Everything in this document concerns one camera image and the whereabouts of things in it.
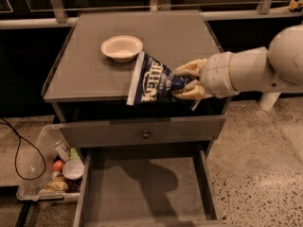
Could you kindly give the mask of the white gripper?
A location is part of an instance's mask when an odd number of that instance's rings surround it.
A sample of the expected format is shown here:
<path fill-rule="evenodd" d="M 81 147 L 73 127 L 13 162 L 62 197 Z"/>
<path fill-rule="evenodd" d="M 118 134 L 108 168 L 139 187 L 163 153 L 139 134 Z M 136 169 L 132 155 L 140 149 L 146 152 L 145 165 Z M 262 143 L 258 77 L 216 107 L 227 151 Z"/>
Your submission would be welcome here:
<path fill-rule="evenodd" d="M 179 66 L 175 70 L 176 76 L 192 76 L 198 78 L 201 75 L 201 82 L 195 79 L 183 89 L 172 91 L 172 95 L 179 99 L 236 96 L 239 92 L 233 87 L 229 73 L 232 56 L 233 54 L 231 52 L 224 52 L 214 54 L 208 60 L 197 59 Z"/>

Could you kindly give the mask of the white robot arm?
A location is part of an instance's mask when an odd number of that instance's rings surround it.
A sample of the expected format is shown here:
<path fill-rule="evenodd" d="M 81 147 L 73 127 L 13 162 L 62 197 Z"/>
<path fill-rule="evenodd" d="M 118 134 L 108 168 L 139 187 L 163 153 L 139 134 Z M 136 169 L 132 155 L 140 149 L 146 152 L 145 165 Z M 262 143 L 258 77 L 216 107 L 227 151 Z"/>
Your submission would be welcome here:
<path fill-rule="evenodd" d="M 175 71 L 194 80 L 172 94 L 180 99 L 224 98 L 242 92 L 303 90 L 303 26 L 280 31 L 268 47 L 224 52 L 190 61 Z"/>

